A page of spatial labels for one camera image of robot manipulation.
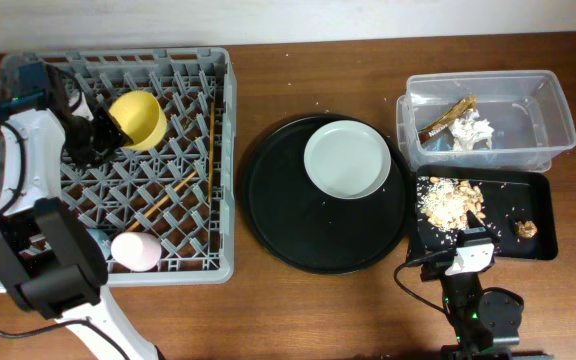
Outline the pink cup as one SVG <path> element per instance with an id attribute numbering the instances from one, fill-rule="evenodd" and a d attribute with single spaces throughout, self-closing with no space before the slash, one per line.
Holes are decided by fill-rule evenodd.
<path id="1" fill-rule="evenodd" d="M 152 269 L 161 259 L 160 241 L 153 235 L 141 232 L 124 232 L 111 244 L 113 258 L 131 271 L 144 272 Z"/>

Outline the yellow bowl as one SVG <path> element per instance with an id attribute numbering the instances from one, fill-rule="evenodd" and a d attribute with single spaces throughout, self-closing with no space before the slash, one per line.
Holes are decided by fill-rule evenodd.
<path id="1" fill-rule="evenodd" d="M 120 96 L 110 106 L 109 113 L 129 138 L 123 148 L 147 151 L 156 147 L 166 133 L 165 113 L 149 92 L 135 90 Z"/>

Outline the gold snack wrapper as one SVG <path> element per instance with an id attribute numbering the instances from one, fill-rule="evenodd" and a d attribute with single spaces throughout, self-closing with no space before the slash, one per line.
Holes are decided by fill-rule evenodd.
<path id="1" fill-rule="evenodd" d="M 420 144 L 423 145 L 432 137 L 439 134 L 445 128 L 450 126 L 457 118 L 463 115 L 467 110 L 476 109 L 476 96 L 467 96 L 455 103 L 446 113 L 440 116 L 430 125 L 417 132 Z"/>

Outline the white tissue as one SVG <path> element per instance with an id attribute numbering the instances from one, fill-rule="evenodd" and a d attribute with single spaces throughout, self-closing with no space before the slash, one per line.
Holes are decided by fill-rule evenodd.
<path id="1" fill-rule="evenodd" d="M 486 149 L 492 148 L 494 129 L 487 119 L 481 119 L 478 110 L 466 110 L 448 127 L 453 137 L 453 151 L 472 151 L 483 142 Z"/>

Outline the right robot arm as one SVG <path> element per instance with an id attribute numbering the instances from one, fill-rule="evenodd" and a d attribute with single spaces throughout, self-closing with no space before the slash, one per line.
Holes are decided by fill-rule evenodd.
<path id="1" fill-rule="evenodd" d="M 421 280 L 440 282 L 442 307 L 457 344 L 440 350 L 443 359 L 510 359 L 519 344 L 523 298 L 498 287 L 483 288 L 480 275 L 495 264 L 499 237 L 473 212 L 456 243 L 421 265 Z"/>

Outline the blue cup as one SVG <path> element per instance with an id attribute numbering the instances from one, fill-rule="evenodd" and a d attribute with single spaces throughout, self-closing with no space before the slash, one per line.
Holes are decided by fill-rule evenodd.
<path id="1" fill-rule="evenodd" d="M 111 257 L 111 240 L 109 236 L 104 231 L 94 228 L 87 228 L 87 232 L 97 243 L 104 259 L 108 260 Z"/>

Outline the wooden chopstick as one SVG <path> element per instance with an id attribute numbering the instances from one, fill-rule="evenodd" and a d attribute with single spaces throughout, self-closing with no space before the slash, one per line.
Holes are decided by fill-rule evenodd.
<path id="1" fill-rule="evenodd" d="M 178 191 L 185 186 L 190 180 L 192 180 L 194 178 L 194 176 L 197 175 L 197 170 L 193 170 L 187 177 L 185 177 L 181 182 L 179 182 L 177 185 L 175 185 L 172 188 L 173 194 L 177 194 Z M 156 211 L 158 210 L 164 203 L 166 203 L 169 199 L 171 198 L 171 195 L 168 195 L 166 193 L 166 195 L 164 197 L 162 197 L 157 203 L 155 203 L 154 205 L 152 205 L 145 213 L 136 213 L 135 214 L 135 220 L 133 221 L 132 224 L 130 224 L 125 231 L 127 232 L 132 232 L 134 231 L 138 226 L 142 225 L 141 221 L 137 218 L 138 215 L 141 215 L 143 218 L 145 219 L 149 219 L 149 217 Z"/>
<path id="2" fill-rule="evenodd" d="M 211 103 L 211 109 L 210 109 L 210 137 L 209 137 L 209 163 L 208 163 L 208 187 L 207 187 L 207 202 L 208 202 L 208 206 L 212 206 L 212 188 L 213 188 L 213 174 L 214 174 L 214 169 L 213 169 L 213 164 L 214 164 L 214 150 L 215 150 L 215 123 L 216 123 L 216 106 L 215 106 L 215 102 Z"/>

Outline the food scraps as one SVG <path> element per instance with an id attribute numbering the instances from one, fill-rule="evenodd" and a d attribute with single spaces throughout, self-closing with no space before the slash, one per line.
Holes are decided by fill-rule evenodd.
<path id="1" fill-rule="evenodd" d="M 479 185 L 468 180 L 422 176 L 417 185 L 418 208 L 430 225 L 442 232 L 469 227 L 467 215 L 486 218 L 484 195 Z"/>

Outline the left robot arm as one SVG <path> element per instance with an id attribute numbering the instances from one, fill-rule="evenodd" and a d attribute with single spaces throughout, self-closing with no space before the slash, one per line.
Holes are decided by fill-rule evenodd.
<path id="1" fill-rule="evenodd" d="M 98 242 L 61 200 L 64 154 L 89 169 L 132 142 L 82 86 L 68 90 L 74 78 L 42 61 L 22 65 L 0 102 L 0 282 L 21 310 L 49 322 L 19 338 L 66 328 L 99 359 L 159 359 L 112 297 Z"/>

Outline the grey plate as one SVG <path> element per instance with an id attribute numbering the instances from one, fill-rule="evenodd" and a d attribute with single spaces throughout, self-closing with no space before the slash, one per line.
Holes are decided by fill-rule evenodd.
<path id="1" fill-rule="evenodd" d="M 354 120 L 323 125 L 308 139 L 304 167 L 325 194 L 342 200 L 364 198 L 387 180 L 391 155 L 384 137 Z"/>

